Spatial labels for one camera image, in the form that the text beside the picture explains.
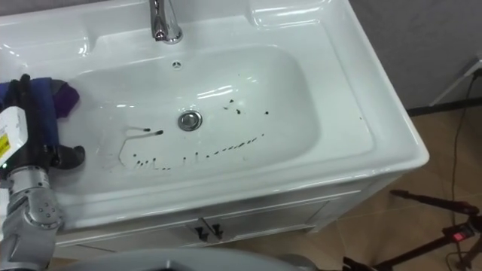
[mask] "floor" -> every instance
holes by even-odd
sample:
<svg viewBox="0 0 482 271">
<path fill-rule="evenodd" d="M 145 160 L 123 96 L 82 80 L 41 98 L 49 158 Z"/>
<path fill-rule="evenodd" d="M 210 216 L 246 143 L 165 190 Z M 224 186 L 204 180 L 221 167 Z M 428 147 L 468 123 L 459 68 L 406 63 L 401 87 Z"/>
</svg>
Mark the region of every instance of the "floor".
<svg viewBox="0 0 482 271">
<path fill-rule="evenodd" d="M 431 158 L 427 165 L 405 175 L 355 207 L 320 233 L 282 233 L 222 245 L 266 255 L 301 254 L 320 269 L 340 269 L 343 256 L 374 264 L 441 236 L 450 226 L 450 213 L 417 202 L 394 198 L 391 189 L 450 199 L 453 142 L 462 111 L 448 111 L 413 117 Z M 482 207 L 482 107 L 468 109 L 459 136 L 456 198 Z M 470 248 L 476 240 L 462 244 Z M 448 270 L 445 255 L 451 245 L 395 268 L 405 270 Z M 482 270 L 482 256 L 474 262 Z"/>
</svg>

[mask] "metal stand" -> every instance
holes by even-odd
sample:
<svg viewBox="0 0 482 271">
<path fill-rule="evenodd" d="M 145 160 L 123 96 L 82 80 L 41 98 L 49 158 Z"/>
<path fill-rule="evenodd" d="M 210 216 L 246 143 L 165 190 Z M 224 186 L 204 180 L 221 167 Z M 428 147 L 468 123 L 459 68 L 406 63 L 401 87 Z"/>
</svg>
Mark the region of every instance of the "metal stand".
<svg viewBox="0 0 482 271">
<path fill-rule="evenodd" d="M 462 257 L 462 261 L 456 263 L 456 268 L 460 271 L 466 271 L 472 269 L 472 261 L 482 252 L 482 236 L 479 240 L 470 248 L 467 254 Z"/>
<path fill-rule="evenodd" d="M 479 216 L 479 209 L 471 206 L 466 202 L 453 202 L 445 199 L 437 199 L 430 196 L 419 196 L 408 193 L 404 190 L 392 190 L 390 193 L 394 196 L 399 196 L 404 199 L 413 199 L 418 202 L 435 206 L 438 208 L 450 210 L 456 213 L 468 215 L 468 220 L 465 223 L 457 224 L 456 226 L 447 227 L 442 230 L 443 237 L 436 239 L 422 245 L 414 250 L 406 252 L 400 256 L 394 257 L 390 260 L 385 260 L 373 268 L 378 271 L 391 271 L 393 267 L 400 263 L 419 257 L 435 249 L 441 248 L 450 243 L 457 243 L 475 236 L 476 233 L 482 231 L 482 216 Z M 457 264 L 457 268 L 465 270 L 471 268 L 471 261 L 482 251 L 482 237 L 471 248 L 470 252 L 462 259 L 462 262 Z"/>
</svg>

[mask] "sink basin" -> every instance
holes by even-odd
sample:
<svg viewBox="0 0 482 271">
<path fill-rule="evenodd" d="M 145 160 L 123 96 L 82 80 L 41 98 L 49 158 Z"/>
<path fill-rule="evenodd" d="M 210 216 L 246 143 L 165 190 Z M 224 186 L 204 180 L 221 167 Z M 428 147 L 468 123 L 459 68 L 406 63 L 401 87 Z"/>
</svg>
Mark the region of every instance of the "sink basin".
<svg viewBox="0 0 482 271">
<path fill-rule="evenodd" d="M 70 84 L 90 92 L 63 135 L 90 131 L 81 139 L 91 147 L 88 163 L 160 178 L 147 185 L 285 162 L 312 148 L 321 132 L 300 66 L 277 47 L 179 54 L 85 72 Z M 187 110 L 201 114 L 199 129 L 179 128 Z M 120 189 L 116 182 L 102 192 Z"/>
<path fill-rule="evenodd" d="M 426 163 L 348 1 L 174 5 L 176 45 L 151 38 L 141 0 L 0 18 L 0 81 L 58 78 L 81 96 L 59 134 L 87 161 L 50 174 L 67 229 Z"/>
</svg>

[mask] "cabinet door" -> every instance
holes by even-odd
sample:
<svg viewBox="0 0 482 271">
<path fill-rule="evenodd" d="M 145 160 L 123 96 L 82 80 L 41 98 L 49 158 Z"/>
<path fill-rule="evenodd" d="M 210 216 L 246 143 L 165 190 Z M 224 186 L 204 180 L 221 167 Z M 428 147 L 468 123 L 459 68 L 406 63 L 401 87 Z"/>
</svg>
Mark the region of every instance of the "cabinet door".
<svg viewBox="0 0 482 271">
<path fill-rule="evenodd" d="M 70 245 L 66 247 L 55 247 L 53 256 L 65 259 L 87 260 L 107 254 L 111 254 L 111 252 L 95 248 L 87 248 L 81 245 Z"/>
<path fill-rule="evenodd" d="M 313 226 L 316 219 L 312 218 L 327 203 L 328 200 L 300 203 L 295 206 L 205 218 L 205 221 L 213 229 L 213 232 L 222 231 L 223 241 L 244 239 Z"/>
<path fill-rule="evenodd" d="M 205 243 L 199 238 L 194 228 L 185 225 L 152 230 L 142 233 L 134 233 L 113 239 L 96 242 L 88 242 L 92 248 L 101 248 L 109 251 L 132 251 L 149 248 L 177 248 L 185 245 L 202 245 Z"/>
</svg>

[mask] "cabinet handle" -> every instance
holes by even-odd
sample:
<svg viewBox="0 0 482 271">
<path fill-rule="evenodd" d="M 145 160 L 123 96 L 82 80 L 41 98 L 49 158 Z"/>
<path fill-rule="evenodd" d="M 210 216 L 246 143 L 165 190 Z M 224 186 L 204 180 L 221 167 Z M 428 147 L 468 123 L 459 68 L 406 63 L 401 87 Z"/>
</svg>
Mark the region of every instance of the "cabinet handle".
<svg viewBox="0 0 482 271">
<path fill-rule="evenodd" d="M 214 235 L 218 237 L 219 240 L 223 239 L 223 233 L 224 231 L 221 230 L 221 225 L 220 224 L 214 224 L 212 225 L 212 229 L 214 230 Z"/>
<path fill-rule="evenodd" d="M 199 237 L 199 240 L 201 240 L 203 242 L 208 242 L 209 233 L 204 233 L 203 227 L 197 227 L 197 228 L 194 228 L 194 229 L 197 232 L 197 237 Z"/>
</svg>

